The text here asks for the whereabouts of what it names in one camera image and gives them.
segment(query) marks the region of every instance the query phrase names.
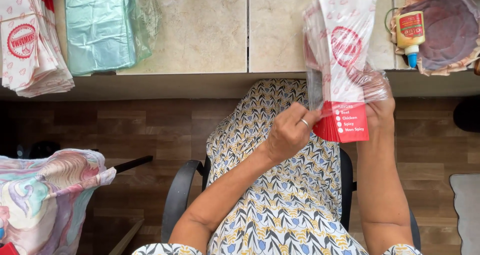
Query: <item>floral dress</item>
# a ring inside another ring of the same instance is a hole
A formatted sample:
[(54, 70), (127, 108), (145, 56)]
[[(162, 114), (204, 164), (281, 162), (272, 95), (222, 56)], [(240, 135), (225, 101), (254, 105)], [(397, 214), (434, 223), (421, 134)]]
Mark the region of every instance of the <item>floral dress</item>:
[[(245, 159), (263, 142), (273, 119), (293, 102), (308, 107), (304, 80), (256, 83), (207, 140), (211, 160), (208, 185)], [(313, 133), (294, 157), (261, 175), (213, 233), (213, 254), (368, 254), (340, 224), (339, 145)], [(150, 244), (134, 255), (201, 254), (181, 244)], [(420, 254), (398, 244), (385, 255)]]

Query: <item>woman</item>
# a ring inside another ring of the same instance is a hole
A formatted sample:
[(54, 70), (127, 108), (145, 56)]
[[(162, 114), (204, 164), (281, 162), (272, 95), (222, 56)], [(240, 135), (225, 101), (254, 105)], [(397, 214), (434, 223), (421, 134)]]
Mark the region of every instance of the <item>woman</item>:
[[(134, 254), (367, 254), (339, 222), (338, 144), (311, 133), (321, 115), (306, 104), (305, 82), (257, 83), (207, 141), (209, 186), (169, 243)], [(370, 254), (418, 255), (394, 159), (394, 104), (389, 93), (366, 106), (370, 140), (357, 143), (361, 224)]]

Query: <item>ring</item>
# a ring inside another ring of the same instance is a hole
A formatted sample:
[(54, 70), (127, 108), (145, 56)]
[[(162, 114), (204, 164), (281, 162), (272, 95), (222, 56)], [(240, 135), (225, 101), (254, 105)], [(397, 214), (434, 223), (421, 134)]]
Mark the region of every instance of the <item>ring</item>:
[(307, 125), (308, 129), (310, 129), (310, 125), (308, 125), (307, 121), (305, 121), (304, 119), (300, 119), (300, 120)]

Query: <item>clear plastic wrap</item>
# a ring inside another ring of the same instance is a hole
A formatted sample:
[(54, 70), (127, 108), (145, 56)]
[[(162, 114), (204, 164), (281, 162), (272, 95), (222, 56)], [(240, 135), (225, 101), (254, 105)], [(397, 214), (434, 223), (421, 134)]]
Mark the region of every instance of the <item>clear plastic wrap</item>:
[(136, 0), (65, 0), (65, 22), (74, 76), (129, 68), (152, 55)]
[(313, 129), (329, 141), (368, 140), (365, 103), (386, 99), (383, 71), (367, 64), (376, 0), (312, 0), (303, 12), (310, 109), (324, 118)]

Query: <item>stack of plastic bags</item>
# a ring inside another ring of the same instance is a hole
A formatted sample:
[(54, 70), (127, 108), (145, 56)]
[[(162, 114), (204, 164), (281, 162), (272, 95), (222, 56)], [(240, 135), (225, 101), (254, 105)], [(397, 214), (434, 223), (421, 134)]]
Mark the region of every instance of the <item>stack of plastic bags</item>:
[(53, 0), (0, 0), (0, 10), (2, 86), (24, 97), (69, 91)]
[[(152, 55), (156, 33), (148, 30), (141, 1), (65, 0), (68, 66), (73, 76), (129, 68)], [(154, 11), (154, 18), (148, 19), (159, 24), (159, 11)]]
[(378, 72), (366, 64), (375, 3), (313, 0), (303, 12), (310, 109), (323, 115), (313, 131), (324, 140), (367, 141), (365, 103), (388, 97), (385, 85), (371, 85)]

